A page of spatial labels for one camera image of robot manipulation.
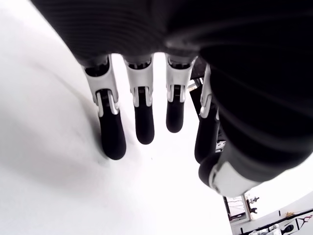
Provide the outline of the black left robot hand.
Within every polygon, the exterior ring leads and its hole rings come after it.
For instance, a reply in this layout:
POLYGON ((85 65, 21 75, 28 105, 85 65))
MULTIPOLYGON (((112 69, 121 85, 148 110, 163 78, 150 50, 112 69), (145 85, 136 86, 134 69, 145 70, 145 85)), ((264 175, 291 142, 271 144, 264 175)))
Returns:
POLYGON ((154 139, 153 55, 166 56, 167 129, 183 125, 187 84, 206 62, 195 159, 201 181, 241 195, 313 151, 310 0, 35 0, 84 69, 104 153, 126 140, 112 54, 125 62, 137 139, 154 139))

